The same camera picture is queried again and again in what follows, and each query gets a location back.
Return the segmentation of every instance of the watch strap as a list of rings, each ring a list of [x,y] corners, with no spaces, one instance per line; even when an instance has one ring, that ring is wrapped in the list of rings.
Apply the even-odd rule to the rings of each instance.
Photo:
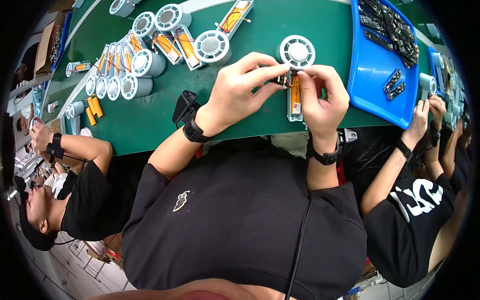
[[[406,163],[412,158],[413,154],[410,151],[410,149],[405,145],[405,143],[402,141],[402,139],[398,139],[396,142],[396,147],[402,151],[403,155],[407,159]]]
[[[62,135],[60,132],[54,133],[52,138],[52,144],[60,146],[61,136]]]
[[[195,123],[196,114],[197,113],[195,112],[190,121],[188,121],[183,127],[183,134],[190,142],[204,144],[206,142],[209,142],[212,137],[203,135],[204,131],[200,127],[198,127],[197,123]]]
[[[317,151],[315,151],[315,148],[313,148],[313,157],[324,166],[333,165],[334,163],[336,163],[336,159],[338,157],[338,146],[339,146],[339,140],[337,136],[334,152],[320,155],[318,154]]]

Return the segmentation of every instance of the blue plastic tray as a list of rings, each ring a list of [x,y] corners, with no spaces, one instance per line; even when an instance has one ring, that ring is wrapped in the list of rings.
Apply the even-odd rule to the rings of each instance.
[[[379,1],[398,13],[415,34],[411,22],[395,6],[387,0]],[[360,24],[358,1],[351,0],[351,3],[353,49],[347,88],[350,101],[360,109],[407,129],[410,126],[413,109],[417,102],[419,67],[415,65],[407,69],[395,51],[388,51],[368,40],[365,37],[365,29],[368,28]],[[392,101],[388,101],[384,86],[397,69],[401,71],[402,75],[395,87],[401,82],[405,82],[405,91]]]
[[[57,60],[52,64],[52,68],[51,68],[52,72],[57,68],[63,56],[63,52],[65,50],[65,42],[67,41],[67,38],[68,38],[68,32],[69,32],[68,28],[70,27],[71,17],[72,17],[72,12],[67,12],[67,15],[65,17],[65,23],[63,24],[63,30],[61,33],[59,55],[57,56]]]
[[[438,80],[437,80],[437,69],[435,68],[435,64],[433,63],[433,53],[437,53],[437,51],[432,47],[428,47],[428,60],[430,61],[430,73],[432,73],[432,76],[435,78],[435,81],[437,82],[437,94],[440,96],[446,96],[445,93],[442,93],[442,91],[439,88],[438,85]]]

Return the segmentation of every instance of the workbench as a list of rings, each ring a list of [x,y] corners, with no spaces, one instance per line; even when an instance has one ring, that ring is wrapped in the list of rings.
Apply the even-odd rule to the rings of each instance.
[[[86,0],[84,5],[91,5],[92,2],[93,0]],[[82,74],[66,77],[65,67],[68,62],[89,60],[94,63],[100,57],[105,44],[119,41],[131,29],[131,19],[108,13],[111,2],[101,0],[71,37],[48,88],[43,122],[48,122],[58,115],[58,111],[48,114],[47,105],[59,101],[61,107],[83,78]],[[297,1],[255,1],[248,14],[252,22],[243,22],[230,41],[233,55],[229,64],[252,51],[275,56],[276,46],[285,37],[299,34],[308,38],[315,46],[315,64],[333,66],[346,87],[352,53],[351,6],[331,0],[303,2],[309,3],[308,9],[305,4],[300,5]],[[130,17],[135,18],[144,11],[156,13],[169,3],[172,1],[143,0]],[[232,5],[233,2],[228,2],[193,12],[192,25],[189,27],[192,36],[196,38],[204,31],[215,29],[214,23],[220,22]],[[73,22],[79,19],[74,12]],[[430,74],[427,45],[418,38],[417,42],[420,72]],[[116,155],[155,149],[176,130],[172,114],[181,92],[193,91],[199,95],[199,103],[206,103],[220,68],[206,66],[191,72],[186,64],[173,66],[168,62],[164,73],[154,78],[151,95],[133,100],[110,101],[108,97],[101,99],[100,105],[105,115],[97,119],[97,125],[91,127],[86,113],[82,114],[82,127],[89,127],[94,137],[109,141]],[[82,88],[73,101],[86,98],[87,94]],[[389,124],[350,105],[340,127]],[[270,97],[258,112],[217,135],[215,140],[304,130],[305,125],[302,122],[288,121],[286,91],[280,91]]]

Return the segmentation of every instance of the ear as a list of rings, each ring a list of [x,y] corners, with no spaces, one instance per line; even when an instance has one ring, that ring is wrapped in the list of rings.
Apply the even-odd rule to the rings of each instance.
[[[47,223],[47,219],[44,219],[41,223],[40,223],[40,232],[45,234],[48,230],[48,223]]]

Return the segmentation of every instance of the cap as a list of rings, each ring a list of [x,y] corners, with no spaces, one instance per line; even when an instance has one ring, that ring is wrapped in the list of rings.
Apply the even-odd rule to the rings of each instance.
[[[48,251],[52,249],[55,244],[55,239],[57,235],[47,236],[40,231],[33,228],[33,226],[28,222],[25,203],[28,199],[27,192],[20,192],[21,205],[18,209],[20,214],[20,226],[22,226],[22,232],[24,233],[27,240],[32,244],[32,246],[40,251]]]

